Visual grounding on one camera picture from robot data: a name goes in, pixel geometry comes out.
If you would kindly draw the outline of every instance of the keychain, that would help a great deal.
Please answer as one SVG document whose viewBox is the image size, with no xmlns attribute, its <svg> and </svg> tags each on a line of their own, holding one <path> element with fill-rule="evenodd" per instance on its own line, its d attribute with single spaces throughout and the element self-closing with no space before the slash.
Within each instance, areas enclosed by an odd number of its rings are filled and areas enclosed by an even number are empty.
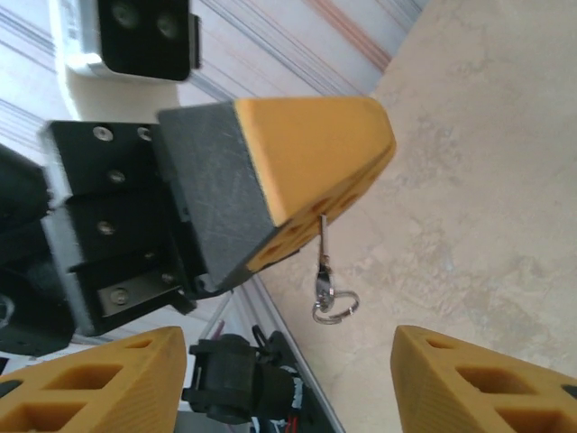
<svg viewBox="0 0 577 433">
<path fill-rule="evenodd" d="M 350 290 L 335 290 L 333 284 L 333 270 L 331 269 L 329 263 L 328 250 L 326 247 L 327 234 L 326 234 L 326 215 L 320 216 L 320 245 L 318 254 L 318 274 L 316 275 L 316 302 L 313 306 L 313 319 L 323 325 L 336 325 L 341 323 L 344 318 L 351 316 L 358 308 L 361 303 L 359 295 L 354 291 Z M 348 309 L 344 310 L 339 314 L 334 314 L 328 316 L 328 318 L 323 318 L 318 315 L 318 311 L 321 313 L 328 313 L 334 306 L 334 300 L 336 298 L 352 298 L 353 304 Z"/>
</svg>

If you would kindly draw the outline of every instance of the striped wallpaper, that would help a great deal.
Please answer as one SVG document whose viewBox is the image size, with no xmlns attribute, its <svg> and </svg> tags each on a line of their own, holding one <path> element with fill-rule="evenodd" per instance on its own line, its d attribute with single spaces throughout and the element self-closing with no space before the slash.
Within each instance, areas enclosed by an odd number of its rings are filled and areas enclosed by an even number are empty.
<svg viewBox="0 0 577 433">
<path fill-rule="evenodd" d="M 203 68 L 183 105 L 372 91 L 426 0 L 195 0 Z M 0 0 L 0 143 L 41 161 L 35 133 L 69 118 L 47 0 Z"/>
</svg>

